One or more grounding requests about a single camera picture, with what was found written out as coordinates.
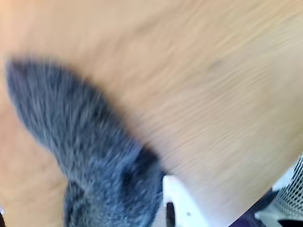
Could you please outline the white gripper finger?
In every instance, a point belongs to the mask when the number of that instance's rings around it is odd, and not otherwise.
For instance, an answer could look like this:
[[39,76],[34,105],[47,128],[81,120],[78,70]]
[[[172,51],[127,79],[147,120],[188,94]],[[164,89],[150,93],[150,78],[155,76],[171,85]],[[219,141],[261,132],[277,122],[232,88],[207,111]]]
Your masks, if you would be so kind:
[[174,175],[162,179],[162,202],[167,227],[210,226],[185,185]]

